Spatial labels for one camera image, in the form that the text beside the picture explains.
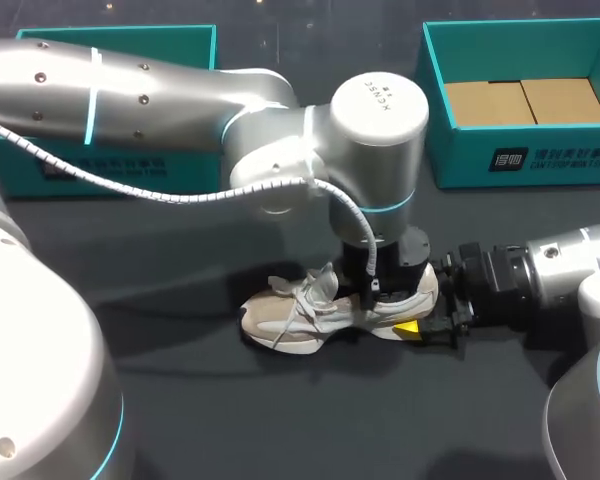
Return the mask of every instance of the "white robotic arm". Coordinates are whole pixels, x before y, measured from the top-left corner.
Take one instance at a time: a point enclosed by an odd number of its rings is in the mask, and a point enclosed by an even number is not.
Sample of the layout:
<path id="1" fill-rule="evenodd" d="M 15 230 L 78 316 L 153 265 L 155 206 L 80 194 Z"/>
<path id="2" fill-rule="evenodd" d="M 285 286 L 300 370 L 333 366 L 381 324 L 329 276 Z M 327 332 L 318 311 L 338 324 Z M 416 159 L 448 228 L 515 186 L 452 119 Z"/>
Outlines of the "white robotic arm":
<path id="1" fill-rule="evenodd" d="M 390 73 L 355 77 L 330 105 L 299 108 L 286 80 L 265 70 L 208 72 L 95 48 L 0 40 L 5 139 L 85 181 L 148 200 L 249 195 L 255 208 L 279 218 L 306 201 L 307 186 L 326 191 L 345 243 L 343 270 L 363 306 L 385 280 L 389 292 L 415 293 L 426 267 L 428 250 L 406 267 L 402 257 L 427 119 L 422 91 Z M 23 135 L 223 151 L 230 189 L 141 190 L 82 171 Z M 1 210 L 0 479 L 126 480 L 132 449 L 124 400 L 98 324 Z"/>

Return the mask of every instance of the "black logo label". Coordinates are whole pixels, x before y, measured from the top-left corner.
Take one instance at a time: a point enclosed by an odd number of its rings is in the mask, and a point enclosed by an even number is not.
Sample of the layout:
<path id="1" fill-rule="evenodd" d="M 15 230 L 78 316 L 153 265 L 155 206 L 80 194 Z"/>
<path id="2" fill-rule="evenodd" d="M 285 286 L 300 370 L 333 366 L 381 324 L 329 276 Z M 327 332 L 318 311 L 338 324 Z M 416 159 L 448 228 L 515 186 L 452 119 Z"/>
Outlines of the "black logo label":
<path id="1" fill-rule="evenodd" d="M 522 169 L 524 160 L 527 158 L 529 149 L 518 148 L 496 148 L 491 159 L 490 172 L 515 172 Z"/>
<path id="2" fill-rule="evenodd" d="M 164 159 L 159 157 L 106 157 L 106 158 L 71 158 L 66 162 L 75 165 L 82 170 L 94 173 L 101 177 L 166 177 L 167 165 Z M 70 181 L 76 178 L 66 172 L 49 165 L 41 160 L 38 167 L 45 180 Z"/>

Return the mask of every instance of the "screw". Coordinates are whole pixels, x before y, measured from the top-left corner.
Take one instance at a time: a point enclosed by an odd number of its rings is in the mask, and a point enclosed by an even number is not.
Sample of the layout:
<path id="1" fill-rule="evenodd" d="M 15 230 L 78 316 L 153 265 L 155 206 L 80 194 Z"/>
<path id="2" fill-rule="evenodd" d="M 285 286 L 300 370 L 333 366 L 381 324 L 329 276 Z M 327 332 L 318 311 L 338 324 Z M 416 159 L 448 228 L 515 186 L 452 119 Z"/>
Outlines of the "screw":
<path id="1" fill-rule="evenodd" d="M 544 251 L 544 256 L 547 258 L 556 258 L 558 255 L 560 255 L 560 252 L 556 247 L 550 247 Z"/>

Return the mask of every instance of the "end effector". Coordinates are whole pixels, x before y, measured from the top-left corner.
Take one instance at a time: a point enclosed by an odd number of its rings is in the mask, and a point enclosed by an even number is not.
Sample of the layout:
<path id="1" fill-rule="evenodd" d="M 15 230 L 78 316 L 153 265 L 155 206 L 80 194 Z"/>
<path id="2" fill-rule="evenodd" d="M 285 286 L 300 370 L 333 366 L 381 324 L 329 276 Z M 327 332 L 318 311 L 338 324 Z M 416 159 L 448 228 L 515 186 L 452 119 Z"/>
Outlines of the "end effector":
<path id="1" fill-rule="evenodd" d="M 476 323 L 524 328 L 538 310 L 575 307 L 579 300 L 582 309 L 581 286 L 600 272 L 600 225 L 487 252 L 477 243 L 461 245 L 460 260 L 455 264 L 450 254 L 446 262 Z M 588 337 L 590 345 L 600 340 Z"/>

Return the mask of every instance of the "cable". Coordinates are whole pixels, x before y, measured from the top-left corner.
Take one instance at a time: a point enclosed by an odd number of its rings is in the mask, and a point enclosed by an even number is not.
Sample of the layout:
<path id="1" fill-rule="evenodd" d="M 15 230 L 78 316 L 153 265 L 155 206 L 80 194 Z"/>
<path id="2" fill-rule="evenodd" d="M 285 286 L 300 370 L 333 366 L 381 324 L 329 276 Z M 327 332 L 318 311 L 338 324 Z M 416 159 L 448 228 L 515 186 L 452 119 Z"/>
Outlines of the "cable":
<path id="1" fill-rule="evenodd" d="M 98 185 L 99 187 L 112 190 L 114 192 L 122 193 L 124 195 L 163 203 L 207 203 L 220 200 L 228 200 L 230 198 L 238 198 L 244 195 L 250 195 L 252 193 L 261 192 L 265 190 L 272 190 L 276 188 L 285 188 L 297 185 L 309 185 L 309 182 L 306 179 L 301 177 L 294 177 L 268 180 L 266 182 L 248 185 L 246 187 L 240 187 L 235 188 L 233 190 L 226 190 L 224 192 L 209 193 L 203 195 L 172 195 L 168 193 L 152 192 L 151 190 L 131 187 L 129 185 L 124 185 L 119 182 L 114 182 L 113 180 L 108 180 L 106 178 L 99 177 L 98 175 L 94 175 L 80 168 L 74 167 L 70 163 L 67 163 L 64 160 L 56 157 L 55 155 L 52 155 L 49 152 L 43 150 L 42 148 L 37 147 L 29 140 L 21 137 L 17 133 L 12 132 L 8 128 L 3 127 L 2 125 L 0 125 L 0 136 L 5 140 L 8 140 L 9 142 L 13 143 L 14 145 L 22 148 L 23 150 L 26 150 L 27 152 L 29 152 L 36 158 L 39 158 L 43 162 L 48 163 L 49 165 L 52 165 L 58 170 L 62 170 L 63 172 L 72 175 L 76 178 L 87 181 L 94 185 Z M 362 213 L 360 208 L 355 204 L 355 202 L 351 199 L 351 197 L 349 197 L 349 195 L 347 195 L 335 185 L 318 179 L 314 179 L 313 182 L 316 188 L 324 190 L 336 197 L 336 199 L 338 199 L 338 201 L 343 203 L 349 210 L 351 210 L 353 215 L 356 217 L 356 220 L 358 221 L 358 223 L 362 227 L 362 230 L 364 231 L 364 236 L 367 240 L 367 247 L 369 249 L 369 258 L 367 259 L 366 271 L 372 278 L 375 278 L 378 248 L 376 245 L 376 239 L 373 234 L 373 230 L 371 229 L 371 225 L 369 225 L 369 222 L 365 218 L 364 214 Z"/>

